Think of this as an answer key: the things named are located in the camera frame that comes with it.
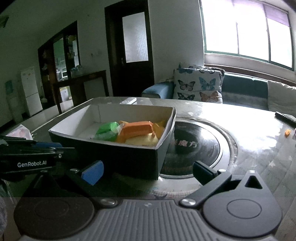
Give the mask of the green soft toy block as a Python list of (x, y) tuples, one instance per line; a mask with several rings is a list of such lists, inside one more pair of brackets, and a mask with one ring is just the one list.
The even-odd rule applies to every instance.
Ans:
[(119, 124), (117, 122), (109, 122), (101, 125), (95, 133), (94, 139), (114, 142), (118, 136), (118, 126)]

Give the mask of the white cardboard box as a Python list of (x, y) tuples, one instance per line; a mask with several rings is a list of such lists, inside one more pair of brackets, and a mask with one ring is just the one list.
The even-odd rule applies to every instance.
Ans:
[(62, 114), (49, 135), (75, 148), (80, 163), (98, 159), (109, 173), (157, 180), (175, 120), (173, 107), (101, 103), (94, 98)]

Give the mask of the orange soft toy block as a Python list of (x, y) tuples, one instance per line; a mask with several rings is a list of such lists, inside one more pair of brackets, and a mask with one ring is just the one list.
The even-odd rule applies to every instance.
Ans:
[(128, 123), (126, 121), (119, 121), (123, 127), (116, 138), (117, 143), (124, 143), (128, 138), (143, 136), (148, 133), (154, 134), (153, 123), (151, 121), (136, 121)]

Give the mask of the orange yellow plush duck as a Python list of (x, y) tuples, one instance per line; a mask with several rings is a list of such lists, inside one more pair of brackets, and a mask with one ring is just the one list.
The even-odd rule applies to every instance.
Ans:
[(153, 124), (154, 134), (148, 133), (143, 136), (128, 138), (125, 141), (125, 144), (135, 145), (135, 146), (155, 147), (163, 135), (166, 123), (167, 123), (167, 120), (162, 120), (158, 123), (154, 123)]

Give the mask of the white refrigerator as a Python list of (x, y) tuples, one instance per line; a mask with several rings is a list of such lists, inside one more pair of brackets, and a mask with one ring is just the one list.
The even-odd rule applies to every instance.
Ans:
[(43, 109), (38, 92), (34, 67), (30, 67), (21, 72), (21, 82), (28, 114), (29, 116), (33, 116)]

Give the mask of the round black induction cooktop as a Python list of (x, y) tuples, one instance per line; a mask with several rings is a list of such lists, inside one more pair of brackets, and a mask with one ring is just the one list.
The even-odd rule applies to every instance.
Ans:
[(221, 126), (205, 120), (178, 119), (160, 176), (192, 178), (196, 161), (215, 170), (227, 169), (236, 161), (237, 155), (234, 137)]

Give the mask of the dark wooden cabinet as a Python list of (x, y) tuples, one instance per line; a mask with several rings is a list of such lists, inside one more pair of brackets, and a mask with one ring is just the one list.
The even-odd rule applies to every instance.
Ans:
[(81, 65), (77, 21), (41, 45), (38, 60), (44, 109), (55, 106), (61, 113), (62, 104), (69, 100), (77, 106), (95, 97), (109, 96), (106, 71), (91, 72)]

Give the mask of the small orange toy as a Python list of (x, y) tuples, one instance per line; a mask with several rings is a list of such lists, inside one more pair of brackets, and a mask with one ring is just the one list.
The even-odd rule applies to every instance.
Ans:
[(290, 129), (287, 129), (285, 130), (285, 137), (288, 137), (291, 133), (291, 130)]

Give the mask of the black remote control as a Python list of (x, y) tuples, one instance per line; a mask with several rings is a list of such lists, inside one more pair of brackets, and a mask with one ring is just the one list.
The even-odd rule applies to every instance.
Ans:
[(275, 118), (278, 120), (286, 123), (287, 125), (291, 126), (292, 128), (296, 128), (296, 120), (292, 118), (288, 114), (279, 113), (278, 111), (275, 112)]

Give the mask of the white quilted cushion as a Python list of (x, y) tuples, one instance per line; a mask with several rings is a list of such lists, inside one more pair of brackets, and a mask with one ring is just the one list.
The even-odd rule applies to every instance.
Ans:
[(294, 86), (289, 86), (280, 82), (267, 82), (268, 86), (268, 110), (295, 116), (296, 110), (296, 90)]

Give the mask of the blue sofa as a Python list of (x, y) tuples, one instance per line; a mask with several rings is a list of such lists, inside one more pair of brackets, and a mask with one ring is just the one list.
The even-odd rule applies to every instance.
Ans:
[[(175, 84), (157, 83), (142, 92), (142, 97), (172, 99)], [(268, 81), (247, 75), (226, 72), (220, 95), (224, 104), (270, 110), (268, 107)]]

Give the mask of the silver remote control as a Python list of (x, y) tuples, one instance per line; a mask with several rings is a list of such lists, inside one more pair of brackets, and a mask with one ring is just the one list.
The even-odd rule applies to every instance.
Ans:
[(121, 101), (120, 104), (134, 104), (137, 102), (136, 97), (128, 97), (125, 100)]

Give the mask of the butterfly print pillow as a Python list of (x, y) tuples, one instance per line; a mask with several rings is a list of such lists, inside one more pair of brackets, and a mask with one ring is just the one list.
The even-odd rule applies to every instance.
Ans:
[(222, 103), (225, 71), (219, 68), (184, 68), (174, 70), (174, 94), (178, 100)]

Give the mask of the dark wooden door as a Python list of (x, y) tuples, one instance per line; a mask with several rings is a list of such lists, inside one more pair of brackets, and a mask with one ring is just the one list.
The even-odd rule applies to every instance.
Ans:
[(140, 97), (154, 84), (148, 2), (119, 1), (104, 13), (113, 95)]

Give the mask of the window with green frame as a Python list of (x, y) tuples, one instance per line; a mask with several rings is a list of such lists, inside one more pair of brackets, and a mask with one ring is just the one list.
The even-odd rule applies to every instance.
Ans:
[(295, 11), (283, 1), (201, 1), (205, 62), (295, 70)]

